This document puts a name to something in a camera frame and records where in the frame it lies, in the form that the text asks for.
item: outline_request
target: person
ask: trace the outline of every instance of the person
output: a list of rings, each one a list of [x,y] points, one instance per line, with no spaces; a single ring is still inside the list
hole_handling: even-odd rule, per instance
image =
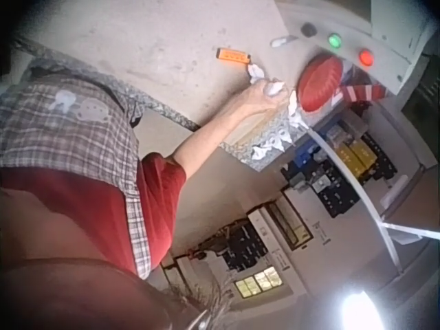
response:
[[[1,284],[16,326],[207,327],[195,303],[140,279],[171,247],[185,182],[244,119],[287,102],[269,83],[232,97],[171,155],[141,160],[128,111],[100,85],[47,72],[4,93]]]

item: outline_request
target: red shirt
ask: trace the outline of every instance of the red shirt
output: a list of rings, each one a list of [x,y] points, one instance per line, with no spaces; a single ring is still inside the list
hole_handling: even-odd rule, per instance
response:
[[[45,168],[0,168],[3,188],[25,190],[53,212],[74,220],[114,265],[136,273],[122,192],[109,184],[77,174]],[[171,246],[183,168],[158,153],[138,164],[137,187],[155,268]]]

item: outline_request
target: apron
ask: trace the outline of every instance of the apron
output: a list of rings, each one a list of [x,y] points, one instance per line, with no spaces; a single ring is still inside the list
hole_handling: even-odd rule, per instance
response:
[[[131,118],[98,86],[63,74],[22,82],[0,96],[0,167],[67,171],[124,194],[137,274],[151,269],[136,184],[138,140]]]

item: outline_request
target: granite countertop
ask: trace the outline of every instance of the granite countertop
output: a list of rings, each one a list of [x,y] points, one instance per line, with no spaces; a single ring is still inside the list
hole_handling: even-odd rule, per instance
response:
[[[133,107],[136,109],[153,110],[159,113],[161,116],[172,120],[178,125],[188,129],[189,131],[196,131],[199,129],[199,125],[195,122],[189,120],[187,117],[183,116],[174,109],[171,109],[166,104],[159,102],[158,100],[150,97],[147,93],[126,84],[124,81],[117,79],[114,76],[108,74],[100,73],[95,67],[88,65],[80,60],[72,58],[66,54],[54,51],[43,45],[35,43],[34,41],[28,40],[23,37],[16,37],[12,43],[12,46],[17,50],[26,52],[36,57],[36,60],[32,61],[30,65],[38,66],[39,61],[44,63],[44,65],[55,65],[57,67],[63,67],[73,71],[75,74],[92,79],[97,83],[107,86],[115,94],[119,94],[129,100]],[[310,126],[314,126],[319,123],[323,118],[329,115],[333,110],[333,107],[324,107],[322,111],[318,114],[307,114],[304,113],[304,119]],[[289,126],[289,120],[287,117],[287,110],[280,111],[278,115],[270,120],[265,129],[261,130],[259,134],[256,134],[250,141],[242,145],[229,145],[226,143],[221,144],[221,148],[227,151],[229,154],[233,155],[239,159],[244,164],[247,164],[256,171],[263,170],[266,166],[271,164],[277,157],[283,154],[282,151],[277,149],[272,149],[267,152],[263,159],[255,160],[252,159],[252,147],[262,144],[267,141],[272,135],[276,134],[277,130],[284,128],[291,135],[291,139],[295,145],[295,142],[304,135],[303,132],[295,130],[293,127]],[[283,142],[283,147],[285,149],[289,148],[288,143]]]

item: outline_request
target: window pane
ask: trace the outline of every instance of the window pane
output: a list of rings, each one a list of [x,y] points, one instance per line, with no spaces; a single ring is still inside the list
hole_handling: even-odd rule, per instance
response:
[[[269,278],[270,283],[274,287],[278,287],[279,285],[283,284],[283,282],[282,282],[280,276],[278,275],[278,273],[276,272],[275,268],[273,268],[273,267],[267,268],[264,271],[264,273]]]
[[[255,279],[263,291],[267,291],[272,288],[272,284],[270,284],[269,279],[263,272],[255,274]]]
[[[240,294],[243,298],[250,297],[252,295],[251,291],[249,291],[248,286],[246,285],[244,280],[239,280],[235,283],[236,288],[240,291]]]
[[[255,279],[253,277],[246,278],[245,283],[253,295],[259,294],[261,292],[260,287],[258,286],[258,284],[256,284]]]

